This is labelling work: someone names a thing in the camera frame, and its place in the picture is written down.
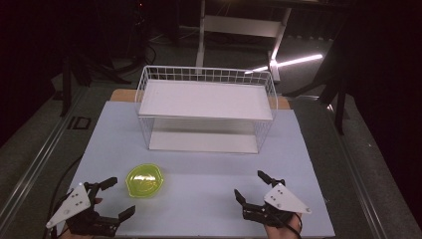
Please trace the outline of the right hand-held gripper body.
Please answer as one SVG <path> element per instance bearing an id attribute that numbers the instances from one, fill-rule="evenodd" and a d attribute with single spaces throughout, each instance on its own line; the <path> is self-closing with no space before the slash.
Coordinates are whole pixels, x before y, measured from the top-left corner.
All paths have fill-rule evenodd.
<path id="1" fill-rule="evenodd" d="M 294 215 L 312 213 L 307 205 L 289 191 L 283 179 L 266 179 L 265 182 L 272 188 L 264 195 L 263 205 L 248 203 L 241 197 L 242 216 L 245 220 L 282 228 L 287 226 Z"/>

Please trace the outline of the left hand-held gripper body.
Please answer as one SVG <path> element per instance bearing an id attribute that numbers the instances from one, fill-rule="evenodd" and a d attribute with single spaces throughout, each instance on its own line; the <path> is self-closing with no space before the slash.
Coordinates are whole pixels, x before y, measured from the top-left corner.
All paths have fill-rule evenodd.
<path id="1" fill-rule="evenodd" d="M 59 223 L 66 222 L 78 213 L 87 210 L 100 189 L 100 183 L 80 183 L 60 203 L 54 215 L 46 223 L 47 229 L 54 229 Z M 95 220 L 100 226 L 97 236 L 113 237 L 120 221 L 118 218 L 102 217 Z"/>

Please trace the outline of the green plastic bowl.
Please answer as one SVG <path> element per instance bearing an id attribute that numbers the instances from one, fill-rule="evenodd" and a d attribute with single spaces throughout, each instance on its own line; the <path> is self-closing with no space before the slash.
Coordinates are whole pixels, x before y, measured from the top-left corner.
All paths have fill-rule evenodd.
<path id="1" fill-rule="evenodd" d="M 154 196 L 164 183 L 160 168 L 153 163 L 144 163 L 133 168 L 125 178 L 130 197 L 147 198 Z"/>

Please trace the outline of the person's left hand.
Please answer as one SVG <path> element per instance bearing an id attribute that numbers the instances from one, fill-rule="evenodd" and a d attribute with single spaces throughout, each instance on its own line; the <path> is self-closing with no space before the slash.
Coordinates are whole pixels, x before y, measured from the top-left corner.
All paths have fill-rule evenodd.
<path id="1" fill-rule="evenodd" d="M 95 223 L 100 215 L 94 211 L 94 207 L 101 202 L 101 198 L 95 198 L 87 210 L 68 219 L 61 233 L 61 239 L 94 239 L 100 231 L 100 226 Z"/>

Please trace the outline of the person's right hand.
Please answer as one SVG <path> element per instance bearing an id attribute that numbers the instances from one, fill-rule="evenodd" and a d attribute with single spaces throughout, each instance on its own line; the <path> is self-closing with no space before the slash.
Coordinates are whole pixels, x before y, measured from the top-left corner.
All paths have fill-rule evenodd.
<path id="1" fill-rule="evenodd" d="M 265 225 L 265 231 L 268 239 L 301 239 L 303 228 L 302 215 L 296 213 L 287 226 L 282 228 Z"/>

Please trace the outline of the pale blue table mat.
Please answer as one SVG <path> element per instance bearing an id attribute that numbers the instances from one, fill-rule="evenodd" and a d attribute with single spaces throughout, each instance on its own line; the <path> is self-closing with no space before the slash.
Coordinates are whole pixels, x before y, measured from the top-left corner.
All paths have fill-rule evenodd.
<path id="1" fill-rule="evenodd" d="M 132 198 L 125 178 L 136 166 L 154 163 L 164 176 L 150 198 Z M 149 150 L 144 145 L 134 106 L 108 102 L 73 178 L 74 183 L 101 182 L 116 177 L 114 187 L 101 192 L 97 211 L 115 217 L 130 206 L 135 214 L 123 222 L 120 237 L 262 238 L 263 226 L 247 221 L 235 195 L 262 204 L 270 186 L 257 175 L 284 179 L 286 187 L 307 207 L 302 235 L 334 234 L 295 112 L 282 110 L 257 154 L 195 153 Z"/>

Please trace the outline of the black metal stand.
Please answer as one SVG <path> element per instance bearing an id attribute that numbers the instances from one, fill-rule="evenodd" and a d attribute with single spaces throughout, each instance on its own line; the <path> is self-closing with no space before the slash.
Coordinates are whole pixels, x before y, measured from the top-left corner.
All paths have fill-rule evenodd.
<path id="1" fill-rule="evenodd" d="M 343 114 L 345 108 L 345 97 L 349 70 L 347 67 L 336 67 L 321 65 L 316 72 L 314 80 L 298 90 L 285 94 L 285 97 L 296 98 L 302 93 L 308 92 L 316 87 L 324 85 L 324 89 L 317 98 L 321 105 L 329 105 L 336 100 L 334 111 L 334 126 L 340 135 L 344 135 L 342 128 Z"/>
<path id="2" fill-rule="evenodd" d="M 118 69 L 110 69 L 96 63 L 84 54 L 75 54 L 65 57 L 62 65 L 62 89 L 58 91 L 59 98 L 62 101 L 61 117 L 64 117 L 70 111 L 72 106 L 72 77 L 75 77 L 80 85 L 88 87 L 92 82 L 89 70 L 92 70 L 100 75 L 103 75 L 106 79 L 112 82 L 118 84 L 128 84 L 128 81 L 121 78 L 119 74 L 134 70 L 136 67 L 137 62 L 133 62 L 128 66 Z"/>

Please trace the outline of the metal floor rail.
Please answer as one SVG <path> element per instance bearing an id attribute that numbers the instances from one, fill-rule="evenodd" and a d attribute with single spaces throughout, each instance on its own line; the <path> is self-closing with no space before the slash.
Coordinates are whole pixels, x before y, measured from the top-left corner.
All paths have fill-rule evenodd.
<path id="1" fill-rule="evenodd" d="M 19 226 L 45 227 L 54 183 L 67 162 L 89 144 L 100 106 L 91 88 L 77 90 L 65 116 L 49 100 L 0 148 L 0 236 Z"/>
<path id="2" fill-rule="evenodd" d="M 354 158 L 346 145 L 346 140 L 343 135 L 340 135 L 336 127 L 334 128 L 335 134 L 340 142 L 340 147 L 345 155 L 345 163 L 350 179 L 353 184 L 356 197 L 361 205 L 362 212 L 366 218 L 366 222 L 370 228 L 373 239 L 385 239 L 385 233 L 382 225 L 379 222 L 379 217 L 374 207 L 373 201 L 368 194 L 364 185 L 363 179 L 359 170 L 354 162 Z"/>

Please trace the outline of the white desk frame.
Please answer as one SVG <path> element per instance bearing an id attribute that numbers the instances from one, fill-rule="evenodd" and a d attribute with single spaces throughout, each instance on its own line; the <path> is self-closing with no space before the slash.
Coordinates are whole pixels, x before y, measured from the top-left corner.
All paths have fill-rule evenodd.
<path id="1" fill-rule="evenodd" d="M 270 71 L 275 83 L 281 81 L 279 67 L 277 66 L 277 55 L 286 31 L 288 21 L 292 12 L 291 8 L 285 10 L 283 19 L 279 22 L 270 20 L 255 20 L 246 18 L 213 16 L 207 15 L 206 0 L 200 0 L 199 18 L 199 45 L 196 56 L 196 67 L 201 68 L 204 63 L 205 54 L 205 33 L 216 32 L 225 34 L 248 35 L 256 37 L 274 38 L 273 50 L 268 53 L 268 64 L 264 71 Z"/>

